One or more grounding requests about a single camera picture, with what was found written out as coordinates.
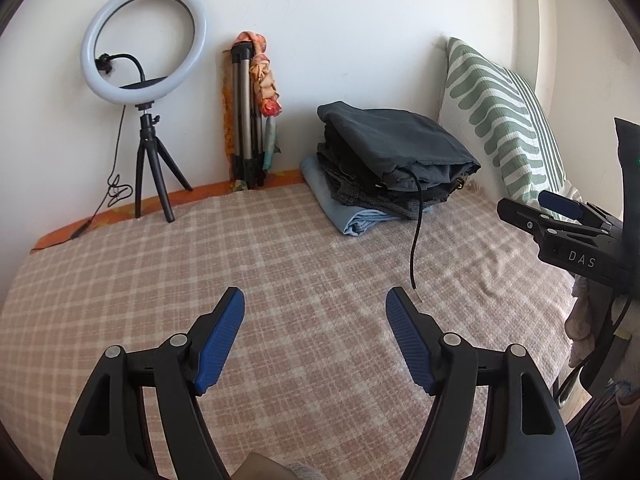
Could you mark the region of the right gloved hand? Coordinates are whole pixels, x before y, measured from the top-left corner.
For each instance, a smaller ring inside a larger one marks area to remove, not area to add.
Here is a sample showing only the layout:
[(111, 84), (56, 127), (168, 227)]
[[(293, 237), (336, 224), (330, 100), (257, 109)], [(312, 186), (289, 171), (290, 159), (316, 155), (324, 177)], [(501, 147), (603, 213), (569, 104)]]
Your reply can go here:
[[(596, 315), (605, 313), (611, 301), (612, 289), (576, 276), (572, 296), (575, 298), (572, 312), (565, 321), (564, 330), (572, 342), (568, 366), (575, 368), (596, 348)], [(613, 374), (616, 398), (621, 404), (631, 404), (639, 399), (639, 301), (634, 300), (618, 326), (628, 333), (629, 346), (622, 362)]]

